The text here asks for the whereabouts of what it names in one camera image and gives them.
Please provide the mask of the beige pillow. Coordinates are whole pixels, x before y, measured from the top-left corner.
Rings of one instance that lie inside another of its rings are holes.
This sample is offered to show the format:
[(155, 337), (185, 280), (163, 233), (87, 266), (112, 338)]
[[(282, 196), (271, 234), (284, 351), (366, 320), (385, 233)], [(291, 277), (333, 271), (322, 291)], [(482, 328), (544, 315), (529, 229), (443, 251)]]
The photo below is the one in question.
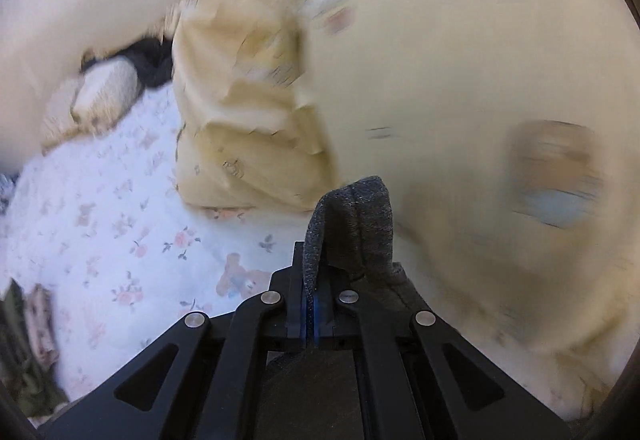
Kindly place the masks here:
[(297, 0), (183, 0), (172, 63), (185, 203), (308, 211), (340, 184), (302, 82)]

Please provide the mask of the dark grey sweatpants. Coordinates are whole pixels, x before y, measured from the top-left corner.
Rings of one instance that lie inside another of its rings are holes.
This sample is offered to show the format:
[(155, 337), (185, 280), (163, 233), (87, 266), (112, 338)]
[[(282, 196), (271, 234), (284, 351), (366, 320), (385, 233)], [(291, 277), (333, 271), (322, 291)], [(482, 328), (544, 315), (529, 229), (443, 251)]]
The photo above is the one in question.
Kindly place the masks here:
[[(323, 195), (304, 241), (304, 294), (320, 276), (344, 273), (390, 311), (418, 311), (425, 301), (394, 260), (394, 219), (383, 181), (369, 177)], [(257, 439), (361, 439), (352, 353), (307, 347), (267, 364)]]

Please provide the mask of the folded camouflage olive clothes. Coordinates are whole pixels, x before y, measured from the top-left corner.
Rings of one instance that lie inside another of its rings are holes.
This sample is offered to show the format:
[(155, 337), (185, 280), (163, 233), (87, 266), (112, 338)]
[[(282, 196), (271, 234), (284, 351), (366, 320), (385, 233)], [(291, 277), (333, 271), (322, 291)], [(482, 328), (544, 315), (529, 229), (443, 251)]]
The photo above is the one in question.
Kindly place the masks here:
[(32, 351), (23, 290), (14, 279), (1, 299), (1, 381), (28, 418), (52, 415), (67, 402), (49, 368), (45, 370)]

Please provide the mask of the cream quilt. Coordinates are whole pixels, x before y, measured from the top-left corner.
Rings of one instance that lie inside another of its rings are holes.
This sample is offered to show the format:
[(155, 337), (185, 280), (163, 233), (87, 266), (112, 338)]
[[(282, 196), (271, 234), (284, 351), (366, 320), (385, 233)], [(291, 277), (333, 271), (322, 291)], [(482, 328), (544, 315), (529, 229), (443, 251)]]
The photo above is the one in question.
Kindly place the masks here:
[(639, 29), (624, 0), (303, 0), (342, 179), (378, 175), (422, 296), (566, 420), (639, 338)]

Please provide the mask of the white floral bed sheet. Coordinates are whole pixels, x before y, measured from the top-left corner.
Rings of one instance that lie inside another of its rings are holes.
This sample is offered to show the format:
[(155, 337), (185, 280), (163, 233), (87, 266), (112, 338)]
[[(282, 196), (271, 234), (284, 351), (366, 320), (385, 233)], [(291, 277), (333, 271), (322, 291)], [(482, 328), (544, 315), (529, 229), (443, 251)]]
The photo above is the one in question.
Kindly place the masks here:
[(85, 397), (180, 317), (233, 311), (303, 239), (306, 213), (202, 209), (180, 197), (181, 117), (170, 86), (144, 92), (102, 137), (30, 160), (1, 220), (1, 278), (50, 293), (53, 377)]

